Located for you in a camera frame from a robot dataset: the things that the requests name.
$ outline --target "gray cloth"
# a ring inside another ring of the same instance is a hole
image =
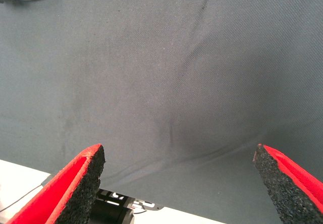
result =
[[[323,180],[323,0],[0,5],[0,158],[54,173],[102,143],[103,188],[280,223],[261,142]]]

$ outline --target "cable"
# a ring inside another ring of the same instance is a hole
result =
[[[33,188],[31,191],[29,191],[27,194],[23,195],[22,197],[20,197],[18,200],[16,200],[14,203],[8,205],[6,208],[0,210],[0,212],[3,212],[4,210],[7,210],[9,207],[13,206],[14,204],[16,204],[18,201],[20,201],[22,198],[24,198],[26,195],[28,195],[29,193],[33,192],[35,189],[37,189],[38,187],[40,187],[41,185],[38,185],[37,187]]]
[[[142,211],[142,212],[137,212],[137,213],[133,213],[134,215],[135,214],[141,214],[141,213],[145,213],[147,210],[144,210],[144,211]]]

